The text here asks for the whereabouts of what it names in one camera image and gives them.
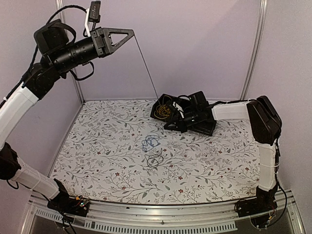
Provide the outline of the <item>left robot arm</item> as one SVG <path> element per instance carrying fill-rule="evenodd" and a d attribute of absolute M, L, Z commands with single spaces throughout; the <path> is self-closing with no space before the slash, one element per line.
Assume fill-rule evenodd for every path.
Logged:
<path fill-rule="evenodd" d="M 1 179 L 15 181 L 40 193 L 63 212 L 69 211 L 73 204 L 83 205 L 85 199 L 69 195 L 59 180 L 46 177 L 27 165 L 7 143 L 7 138 L 24 115 L 47 95 L 59 79 L 66 78 L 79 65 L 92 64 L 96 58 L 113 54 L 134 36 L 132 29 L 97 27 L 99 10 L 100 1 L 93 1 L 88 9 L 84 9 L 87 37 L 82 40 L 69 39 L 67 33 L 75 37 L 75 30 L 51 16 L 34 33 L 35 51 L 41 53 L 40 62 L 30 63 L 0 105 Z"/>

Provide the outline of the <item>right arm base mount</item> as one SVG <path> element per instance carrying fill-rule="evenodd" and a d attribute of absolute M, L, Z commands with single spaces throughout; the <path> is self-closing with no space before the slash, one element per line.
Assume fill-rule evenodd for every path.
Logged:
<path fill-rule="evenodd" d="M 266 229 L 276 215 L 277 203 L 273 199 L 269 203 L 261 203 L 257 198 L 240 199 L 234 205 L 239 217 L 250 218 L 251 224 L 257 229 Z"/>

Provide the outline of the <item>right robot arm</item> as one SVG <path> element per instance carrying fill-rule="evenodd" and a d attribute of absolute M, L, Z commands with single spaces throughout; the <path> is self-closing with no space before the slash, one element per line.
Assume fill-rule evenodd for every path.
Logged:
<path fill-rule="evenodd" d="M 173 97 L 165 105 L 169 108 L 170 115 L 165 119 L 164 129 L 181 133 L 191 130 L 210 136 L 218 120 L 248 120 L 259 147 L 260 179 L 256 198 L 251 202 L 242 202 L 241 206 L 253 208 L 257 213 L 276 207 L 282 121 L 267 96 L 209 104 L 203 92 L 199 91 L 189 96 Z"/>

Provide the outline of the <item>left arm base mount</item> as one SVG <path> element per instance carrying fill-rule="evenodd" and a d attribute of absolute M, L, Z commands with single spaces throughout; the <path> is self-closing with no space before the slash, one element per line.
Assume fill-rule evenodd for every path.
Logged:
<path fill-rule="evenodd" d="M 48 201 L 47 207 L 62 214 L 86 217 L 90 207 L 90 199 L 82 196 L 72 197 L 58 194 Z"/>

